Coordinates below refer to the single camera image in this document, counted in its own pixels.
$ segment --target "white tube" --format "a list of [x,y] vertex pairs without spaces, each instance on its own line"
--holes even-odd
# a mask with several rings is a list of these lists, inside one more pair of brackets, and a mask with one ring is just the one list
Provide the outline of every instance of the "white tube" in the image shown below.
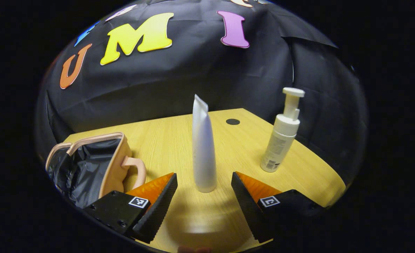
[[199,191],[211,192],[217,186],[214,136],[209,106],[195,94],[193,101],[192,148],[193,176]]

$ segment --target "letter m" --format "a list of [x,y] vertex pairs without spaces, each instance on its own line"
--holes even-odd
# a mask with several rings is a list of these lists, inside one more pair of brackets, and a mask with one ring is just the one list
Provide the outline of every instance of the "letter m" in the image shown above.
[[171,39],[167,38],[167,23],[173,13],[161,13],[147,19],[135,30],[130,24],[124,24],[113,30],[109,35],[106,53],[100,64],[106,65],[116,61],[120,57],[117,51],[117,44],[120,45],[125,55],[129,56],[141,37],[142,43],[137,47],[139,52],[147,52],[171,46]]

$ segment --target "black background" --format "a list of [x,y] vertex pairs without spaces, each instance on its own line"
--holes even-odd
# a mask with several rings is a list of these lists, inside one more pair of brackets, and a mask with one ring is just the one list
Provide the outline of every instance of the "black background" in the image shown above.
[[[347,193],[284,251],[415,251],[415,4],[275,1],[341,48],[370,110],[366,159]],[[128,1],[0,3],[0,250],[132,251],[66,207],[34,157],[35,98],[70,40]]]

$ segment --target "orange letter u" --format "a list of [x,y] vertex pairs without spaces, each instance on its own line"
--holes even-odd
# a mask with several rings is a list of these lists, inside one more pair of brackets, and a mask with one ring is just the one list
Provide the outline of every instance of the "orange letter u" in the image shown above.
[[70,63],[75,57],[75,55],[68,58],[68,60],[62,66],[62,73],[61,73],[61,80],[60,80],[60,87],[62,89],[67,88],[70,86],[78,77],[79,71],[81,70],[82,62],[84,61],[84,56],[87,50],[92,46],[92,44],[88,44],[78,52],[78,59],[76,61],[76,66],[74,67],[74,71],[71,76],[68,76],[68,69],[70,68]]

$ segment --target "pump bottle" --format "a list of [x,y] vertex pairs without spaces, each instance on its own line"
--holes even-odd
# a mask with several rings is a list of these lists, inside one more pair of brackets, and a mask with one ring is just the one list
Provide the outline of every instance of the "pump bottle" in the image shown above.
[[267,150],[260,162],[260,167],[267,172],[275,172],[279,168],[299,127],[298,103],[305,92],[297,88],[285,87],[283,93],[286,94],[284,113],[276,116]]

